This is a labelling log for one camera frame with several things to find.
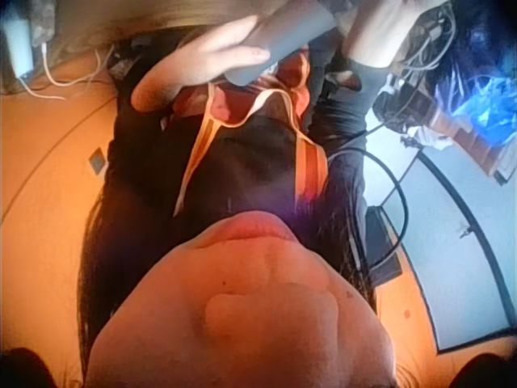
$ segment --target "fingernail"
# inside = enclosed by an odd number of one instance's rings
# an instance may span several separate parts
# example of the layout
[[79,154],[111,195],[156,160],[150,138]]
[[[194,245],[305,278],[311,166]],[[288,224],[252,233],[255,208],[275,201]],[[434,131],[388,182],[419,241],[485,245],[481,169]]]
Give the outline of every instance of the fingernail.
[[269,59],[271,53],[263,48],[254,48],[253,56],[257,59],[262,59],[265,61],[266,59]]

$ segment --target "floor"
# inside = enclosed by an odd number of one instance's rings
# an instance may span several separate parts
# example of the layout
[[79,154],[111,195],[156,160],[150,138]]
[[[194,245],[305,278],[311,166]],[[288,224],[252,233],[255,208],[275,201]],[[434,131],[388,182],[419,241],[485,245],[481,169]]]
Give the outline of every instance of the floor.
[[[94,58],[87,54],[55,75],[75,78],[93,67]],[[87,91],[83,87],[44,91],[74,95],[64,102],[27,94],[3,96],[1,101],[2,350],[34,350],[57,384],[66,387],[82,380],[76,321],[78,259],[86,217],[103,184],[102,174],[92,171],[88,159],[99,147],[106,153],[116,115],[111,86],[92,84]],[[368,118],[368,123],[373,125],[373,120]],[[368,150],[397,177],[414,157],[414,151],[404,149],[398,135],[388,130],[371,136]],[[391,184],[368,162],[365,175],[368,203],[379,205]],[[443,386],[471,353],[436,356],[418,286],[407,265],[403,268],[403,276],[378,290],[380,318],[393,337],[401,370],[413,371],[419,386]],[[492,348],[506,354],[510,346],[500,341]],[[439,377],[434,377],[436,370]]]

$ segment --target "finger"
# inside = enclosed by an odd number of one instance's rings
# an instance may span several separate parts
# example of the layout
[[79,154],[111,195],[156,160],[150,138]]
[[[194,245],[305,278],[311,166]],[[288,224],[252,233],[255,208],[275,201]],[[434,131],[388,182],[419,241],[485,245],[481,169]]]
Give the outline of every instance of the finger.
[[225,71],[237,67],[264,63],[270,56],[269,51],[264,48],[237,46],[211,54],[210,61],[214,64],[215,73],[223,74]]
[[210,53],[239,44],[253,31],[258,21],[259,17],[252,15],[223,24],[200,37],[200,48]]

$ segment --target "dark hair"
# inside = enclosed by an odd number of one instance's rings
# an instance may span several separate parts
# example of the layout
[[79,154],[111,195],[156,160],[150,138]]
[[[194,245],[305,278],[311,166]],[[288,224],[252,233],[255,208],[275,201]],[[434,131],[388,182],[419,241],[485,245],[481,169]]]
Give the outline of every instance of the dark hair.
[[[219,213],[204,219],[185,209],[170,217],[126,183],[107,175],[108,180],[90,212],[82,248],[78,322],[83,373],[95,338],[144,275],[172,248],[233,215]],[[350,236],[358,228],[348,225],[355,217],[347,207],[336,206],[343,198],[347,193],[342,187],[327,184],[313,204],[281,218],[305,247],[321,255],[375,310],[366,263],[357,268],[350,259]]]

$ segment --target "wall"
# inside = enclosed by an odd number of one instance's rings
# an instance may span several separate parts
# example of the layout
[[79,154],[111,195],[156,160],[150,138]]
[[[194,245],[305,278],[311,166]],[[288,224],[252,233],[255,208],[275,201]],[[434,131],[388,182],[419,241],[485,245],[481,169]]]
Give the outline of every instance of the wall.
[[[76,78],[94,67],[90,54],[54,75]],[[41,93],[72,96],[83,88]],[[2,350],[38,353],[59,386],[82,379],[78,263],[85,220],[103,179],[88,158],[98,147],[107,150],[114,96],[112,86],[96,83],[64,102],[27,94],[1,101]]]
[[517,314],[515,174],[507,184],[501,186],[494,179],[487,177],[477,164],[456,146],[443,151],[429,149],[426,150],[426,155],[452,183],[479,222],[498,260]]
[[[420,161],[401,183],[410,223],[404,247],[422,286],[440,350],[508,328],[502,299],[485,252],[443,185]],[[401,202],[384,205],[397,232]]]
[[447,387],[476,355],[491,352],[507,357],[517,347],[516,338],[506,337],[438,355],[431,321],[408,258],[402,249],[397,257],[402,275],[378,287],[376,294],[377,313],[395,347],[401,388]]

